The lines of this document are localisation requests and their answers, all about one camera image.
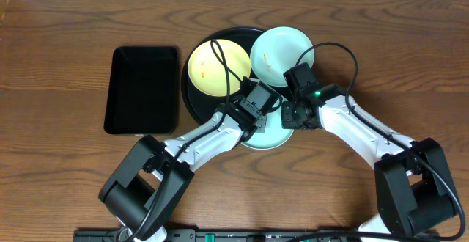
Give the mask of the light blue plate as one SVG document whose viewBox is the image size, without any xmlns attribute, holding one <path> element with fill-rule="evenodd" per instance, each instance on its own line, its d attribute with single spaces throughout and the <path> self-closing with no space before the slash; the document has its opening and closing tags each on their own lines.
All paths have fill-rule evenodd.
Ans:
<svg viewBox="0 0 469 242">
<path fill-rule="evenodd" d="M 263 133 L 256 132 L 243 145 L 255 150 L 269 150 L 287 142 L 293 134 L 293 129 L 282 128 L 281 109 L 267 114 L 267 122 Z"/>
<path fill-rule="evenodd" d="M 272 28 L 254 42 L 251 68 L 260 81 L 273 87 L 286 87 L 283 74 L 296 66 L 301 54 L 313 44 L 302 31 L 288 26 Z"/>
</svg>

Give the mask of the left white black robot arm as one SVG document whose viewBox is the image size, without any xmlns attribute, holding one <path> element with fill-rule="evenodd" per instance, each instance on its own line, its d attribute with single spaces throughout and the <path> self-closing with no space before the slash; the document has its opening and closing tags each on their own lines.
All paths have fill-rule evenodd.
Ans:
<svg viewBox="0 0 469 242">
<path fill-rule="evenodd" d="M 195 171 L 248 141 L 279 106 L 259 107 L 241 99 L 220 105 L 206 123 L 185 135 L 164 142 L 151 135 L 139 139 L 98 194 L 123 225 L 115 241 L 164 241 L 164 224 Z"/>
</svg>

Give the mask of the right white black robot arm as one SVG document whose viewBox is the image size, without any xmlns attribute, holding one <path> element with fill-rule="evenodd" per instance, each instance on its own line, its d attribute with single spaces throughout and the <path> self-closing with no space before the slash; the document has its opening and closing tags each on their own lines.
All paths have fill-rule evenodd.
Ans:
<svg viewBox="0 0 469 242">
<path fill-rule="evenodd" d="M 350 238 L 360 241 L 455 241 L 465 214 L 445 153 L 433 139 L 397 133 L 336 84 L 289 85 L 282 125 L 323 129 L 339 137 L 374 170 L 378 214 Z"/>
</svg>

